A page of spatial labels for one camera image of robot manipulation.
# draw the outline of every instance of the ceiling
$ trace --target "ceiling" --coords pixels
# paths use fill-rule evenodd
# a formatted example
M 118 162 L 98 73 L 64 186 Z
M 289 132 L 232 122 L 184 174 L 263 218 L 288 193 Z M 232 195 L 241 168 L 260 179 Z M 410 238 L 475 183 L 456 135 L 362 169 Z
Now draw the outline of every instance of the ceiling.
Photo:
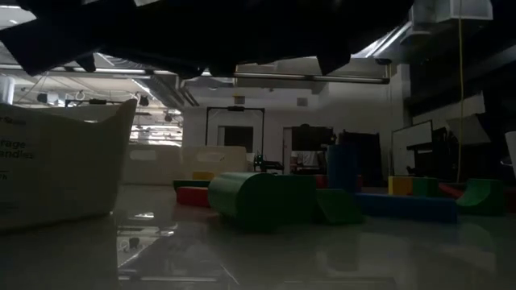
M 143 5 L 153 1 L 155 0 L 138 0 L 137 2 Z M 489 0 L 479 0 L 478 2 L 485 3 Z M 13 5 L 11 0 L 0 0 L 0 3 Z M 439 7 L 437 4 L 428 6 L 428 3 L 430 2 L 427 0 L 416 0 L 407 23 L 352 56 L 348 65 L 334 71 L 330 76 L 385 79 L 388 77 L 385 73 L 385 66 L 377 64 L 375 58 L 388 57 L 394 60 L 394 64 L 406 63 L 430 55 L 431 52 L 437 53 L 435 47 L 445 49 L 444 43 L 452 45 L 449 44 L 449 41 L 443 42 L 441 36 L 445 35 L 443 31 L 450 34 L 456 27 L 453 26 L 452 21 L 436 20 Z M 445 16 L 453 19 L 452 13 Z M 30 12 L 0 6 L 0 28 L 32 19 L 34 16 Z M 478 23 L 470 25 L 470 22 L 466 22 L 465 25 L 466 27 L 475 27 L 478 26 Z M 46 76 L 29 77 L 19 68 L 0 68 L 0 73 L 15 77 L 18 99 L 26 94 L 27 88 L 34 86 L 34 93 L 23 97 L 22 101 L 27 104 L 36 102 L 37 92 L 43 91 L 59 91 L 73 97 L 76 93 L 83 92 L 91 97 L 107 99 L 150 95 L 153 101 L 149 108 L 156 110 L 166 110 L 167 107 L 182 110 L 189 106 L 229 106 L 234 105 L 233 97 L 235 95 L 245 96 L 246 106 L 299 110 L 297 106 L 299 98 L 305 98 L 309 107 L 316 106 L 319 94 L 327 85 L 324 81 L 292 81 L 289 78 L 277 79 L 277 77 L 275 79 L 198 77 L 183 83 L 173 75 L 149 76 L 143 69 L 153 68 L 142 64 L 101 54 L 95 54 L 94 58 L 95 64 L 99 68 L 94 74 L 81 71 L 66 72 L 63 69 L 60 72 L 52 71 Z M 0 46 L 0 65 L 2 64 L 16 64 L 16 61 L 4 47 Z M 76 63 L 66 66 L 78 68 Z M 99 72 L 101 69 L 121 69 L 121 71 L 104 73 Z M 129 72 L 128 70 L 141 71 L 142 74 L 140 75 L 139 72 L 136 74 L 126 73 Z M 318 61 L 313 57 L 281 60 L 265 65 L 240 65 L 237 72 L 259 73 L 261 76 L 264 74 L 320 76 L 321 74 Z

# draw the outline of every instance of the glossy floor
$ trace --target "glossy floor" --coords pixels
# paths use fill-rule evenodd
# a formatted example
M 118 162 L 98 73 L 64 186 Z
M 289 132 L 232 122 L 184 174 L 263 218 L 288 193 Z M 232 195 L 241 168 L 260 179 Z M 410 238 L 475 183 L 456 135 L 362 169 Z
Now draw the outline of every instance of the glossy floor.
M 246 234 L 170 188 L 131 186 L 110 217 L 0 237 L 0 288 L 516 289 L 516 219 Z

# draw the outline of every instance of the green foam block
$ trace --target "green foam block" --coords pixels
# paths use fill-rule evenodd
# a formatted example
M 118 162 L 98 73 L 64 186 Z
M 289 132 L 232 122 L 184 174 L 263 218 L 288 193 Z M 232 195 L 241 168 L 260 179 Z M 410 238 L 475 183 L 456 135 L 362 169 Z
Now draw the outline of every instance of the green foam block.
M 210 185 L 209 180 L 175 180 L 173 182 L 174 190 L 180 187 L 203 187 L 207 188 Z
M 364 221 L 353 195 L 342 189 L 317 189 L 316 198 L 316 222 L 343 225 Z
M 415 197 L 444 197 L 439 191 L 436 178 L 415 177 L 412 179 L 412 195 Z
M 466 214 L 499 216 L 506 213 L 503 183 L 499 180 L 468 180 L 466 192 L 457 200 Z

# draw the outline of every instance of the foam block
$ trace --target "foam block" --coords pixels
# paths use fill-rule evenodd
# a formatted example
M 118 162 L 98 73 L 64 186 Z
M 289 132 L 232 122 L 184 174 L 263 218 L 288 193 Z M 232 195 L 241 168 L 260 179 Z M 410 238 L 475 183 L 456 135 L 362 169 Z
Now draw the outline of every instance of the foam block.
M 425 222 L 457 222 L 457 205 L 449 198 L 395 197 L 357 193 L 362 213 L 387 218 L 406 218 Z
M 181 159 L 185 178 L 192 178 L 194 172 L 212 172 L 217 176 L 224 172 L 248 170 L 245 147 L 182 147 Z
M 364 221 L 353 195 L 342 189 L 318 189 L 316 199 L 316 222 L 342 225 Z
M 516 213 L 516 191 L 511 188 L 507 189 L 504 194 L 506 195 L 507 211 Z
M 180 187 L 176 190 L 176 195 L 180 205 L 210 207 L 208 188 Z
M 192 179 L 194 180 L 212 180 L 215 177 L 213 172 L 193 172 Z
M 506 213 L 503 183 L 499 180 L 468 180 L 466 192 L 456 202 L 461 213 L 486 216 Z
M 175 180 L 173 183 L 174 190 L 180 187 L 204 187 L 208 188 L 210 182 L 208 180 Z
M 358 177 L 358 150 L 354 144 L 328 147 L 328 188 L 356 193 Z
M 389 176 L 389 195 L 408 196 L 412 193 L 413 177 Z
M 316 175 L 315 183 L 317 185 L 317 189 L 327 189 L 328 188 L 328 176 Z
M 412 195 L 415 197 L 444 197 L 439 191 L 436 178 L 417 177 L 412 180 Z
M 129 144 L 123 166 L 124 184 L 170 185 L 183 177 L 176 146 Z

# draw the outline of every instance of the white wall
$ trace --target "white wall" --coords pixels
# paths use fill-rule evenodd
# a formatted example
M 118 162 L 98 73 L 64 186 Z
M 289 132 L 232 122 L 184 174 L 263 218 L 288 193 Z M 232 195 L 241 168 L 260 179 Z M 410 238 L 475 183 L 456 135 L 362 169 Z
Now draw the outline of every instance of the white wall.
M 204 146 L 206 128 L 206 109 L 190 109 L 183 113 L 183 146 Z M 267 160 L 282 160 L 283 128 L 300 126 L 308 123 L 311 126 L 325 126 L 318 123 L 314 112 L 296 112 L 267 110 L 265 112 L 264 154 Z M 219 110 L 210 113 L 208 129 L 208 145 L 217 144 L 219 126 L 252 126 L 253 151 L 261 150 L 261 112 L 228 112 Z
M 407 122 L 403 107 L 403 98 L 407 94 L 406 82 L 401 73 L 399 77 L 393 77 L 391 84 L 392 86 L 331 83 L 323 90 L 317 110 L 267 109 L 264 133 L 264 154 L 267 160 L 282 161 L 283 128 L 300 126 L 303 123 L 331 126 L 336 134 L 344 129 L 358 133 L 380 133 L 382 169 L 384 177 L 387 177 L 391 131 L 406 126 Z M 389 96 L 390 87 L 393 88 L 392 102 Z M 183 146 L 204 146 L 206 109 L 186 110 L 183 116 Z M 219 111 L 217 114 L 210 114 L 208 144 L 217 144 L 219 126 L 253 126 L 253 151 L 260 150 L 260 113 Z
M 485 113 L 484 96 L 478 94 L 464 99 L 464 116 Z M 446 121 L 460 117 L 460 102 L 414 117 L 414 124 L 432 120 L 434 130 L 447 126 Z
M 234 106 L 233 96 L 245 96 L 245 106 L 275 110 L 314 110 L 318 107 L 318 95 L 310 89 L 262 89 L 262 88 L 189 88 L 203 106 Z M 307 107 L 297 107 L 298 97 L 308 101 Z

